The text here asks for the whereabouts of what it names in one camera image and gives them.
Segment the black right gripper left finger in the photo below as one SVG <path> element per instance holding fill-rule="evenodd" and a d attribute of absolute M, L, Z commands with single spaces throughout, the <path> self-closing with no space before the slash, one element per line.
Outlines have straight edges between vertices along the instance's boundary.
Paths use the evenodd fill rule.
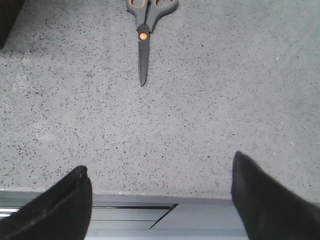
<path fill-rule="evenodd" d="M 83 240 L 93 193 L 87 167 L 79 165 L 47 191 L 0 221 L 2 240 Z"/>

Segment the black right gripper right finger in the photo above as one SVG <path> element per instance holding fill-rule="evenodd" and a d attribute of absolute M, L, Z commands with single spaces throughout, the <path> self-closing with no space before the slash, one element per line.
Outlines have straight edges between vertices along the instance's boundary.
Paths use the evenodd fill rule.
<path fill-rule="evenodd" d="M 232 164 L 232 202 L 250 240 L 318 240 L 320 209 L 293 193 L 246 154 Z"/>

